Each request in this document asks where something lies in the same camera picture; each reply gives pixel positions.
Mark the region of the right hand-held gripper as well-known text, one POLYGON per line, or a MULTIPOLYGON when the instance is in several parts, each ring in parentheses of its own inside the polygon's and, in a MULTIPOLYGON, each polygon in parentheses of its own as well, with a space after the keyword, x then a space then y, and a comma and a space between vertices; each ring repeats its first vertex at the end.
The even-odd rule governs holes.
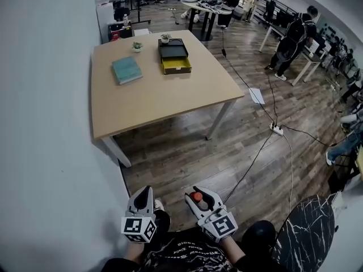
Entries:
POLYGON ((193 189, 195 192, 185 193, 184 199, 194 216, 199 219, 197 224, 202 232, 216 243, 233 235, 238 225, 232 212, 228 212, 223 205, 220 196, 202 186, 193 186, 193 189), (204 210, 213 211, 204 215, 204 210))

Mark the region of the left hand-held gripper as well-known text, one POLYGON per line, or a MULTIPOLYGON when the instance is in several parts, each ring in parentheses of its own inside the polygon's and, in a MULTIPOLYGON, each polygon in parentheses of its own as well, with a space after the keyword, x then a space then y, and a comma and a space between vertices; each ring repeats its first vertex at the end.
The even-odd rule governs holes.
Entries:
POLYGON ((150 243, 157 230, 152 187, 147 185, 135 192, 128 201, 127 210, 131 215, 121 218, 121 233, 130 242, 150 243))

